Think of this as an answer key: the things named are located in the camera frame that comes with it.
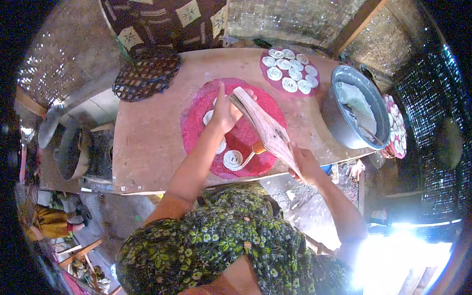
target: woman's hand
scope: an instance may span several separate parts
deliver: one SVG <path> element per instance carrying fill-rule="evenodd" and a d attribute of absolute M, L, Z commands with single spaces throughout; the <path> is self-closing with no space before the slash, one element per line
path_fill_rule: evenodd
<path fill-rule="evenodd" d="M 250 89 L 245 89 L 254 101 L 257 96 Z M 243 114 L 229 101 L 229 97 L 225 95 L 225 85 L 222 81 L 219 82 L 218 96 L 216 99 L 213 117 L 211 117 L 209 124 L 215 124 L 223 133 L 228 133 L 235 126 L 236 122 Z"/>
<path fill-rule="evenodd" d="M 296 144 L 289 143 L 288 148 L 294 156 L 294 160 L 298 165 L 298 169 L 302 173 L 303 178 L 311 185 L 316 185 L 317 180 L 324 174 L 320 167 L 320 163 L 316 160 L 312 151 L 301 149 Z M 290 175 L 299 183 L 303 183 L 300 177 L 292 170 L 288 169 Z"/>

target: wooden table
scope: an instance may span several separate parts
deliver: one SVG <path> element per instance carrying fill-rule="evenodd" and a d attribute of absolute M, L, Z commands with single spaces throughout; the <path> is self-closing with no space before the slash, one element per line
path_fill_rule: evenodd
<path fill-rule="evenodd" d="M 260 68 L 263 51 L 222 48 L 181 53 L 183 64 L 169 89 L 139 102 L 121 101 L 113 144 L 113 191 L 152 194 L 167 189 L 174 171 L 186 156 L 180 115 L 198 90 L 217 78 L 239 78 L 270 94 L 284 113 L 291 139 L 300 147 L 310 149 L 321 165 L 374 152 L 369 148 L 344 147 L 331 135 L 321 117 L 320 103 L 338 62 L 307 55 L 318 69 L 321 89 L 311 98 L 293 97 L 265 80 Z M 205 184 L 254 180 L 287 172 L 287 165 L 277 160 L 272 169 L 258 177 L 223 179 L 210 173 Z"/>

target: metal pot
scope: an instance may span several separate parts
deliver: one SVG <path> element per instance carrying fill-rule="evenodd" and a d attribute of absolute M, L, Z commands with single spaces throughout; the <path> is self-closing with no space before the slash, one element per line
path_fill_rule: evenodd
<path fill-rule="evenodd" d="M 338 93 L 334 87 L 337 82 L 354 85 L 365 96 L 377 122 L 375 136 L 380 139 L 381 144 L 377 141 L 372 142 L 371 139 L 363 136 L 359 128 L 354 126 L 352 120 L 345 114 L 343 105 L 339 101 Z M 347 148 L 361 149 L 369 147 L 374 150 L 381 150 L 388 144 L 390 139 L 390 122 L 382 96 L 376 86 L 353 67 L 339 66 L 333 70 L 329 96 L 323 102 L 321 114 L 333 137 Z"/>

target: woven bamboo panel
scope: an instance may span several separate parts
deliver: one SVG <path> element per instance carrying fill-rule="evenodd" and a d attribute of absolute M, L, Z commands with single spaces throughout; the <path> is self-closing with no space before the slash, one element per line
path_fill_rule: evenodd
<path fill-rule="evenodd" d="M 351 59 L 393 76 L 412 56 L 412 43 L 386 7 L 344 50 Z"/>
<path fill-rule="evenodd" d="M 327 47 L 363 0 L 228 0 L 228 35 Z"/>
<path fill-rule="evenodd" d="M 122 64 L 124 56 L 97 2 L 65 0 L 33 40 L 18 84 L 48 108 Z"/>

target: green floral fabric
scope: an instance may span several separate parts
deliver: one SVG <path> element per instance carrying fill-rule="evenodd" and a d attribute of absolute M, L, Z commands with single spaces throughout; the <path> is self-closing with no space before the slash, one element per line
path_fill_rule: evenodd
<path fill-rule="evenodd" d="M 122 287 L 129 295 L 176 294 L 209 284 L 247 254 L 262 294 L 352 293 L 347 266 L 315 255 L 264 195 L 254 183 L 206 190 L 204 205 L 182 219 L 136 230 L 118 257 Z"/>

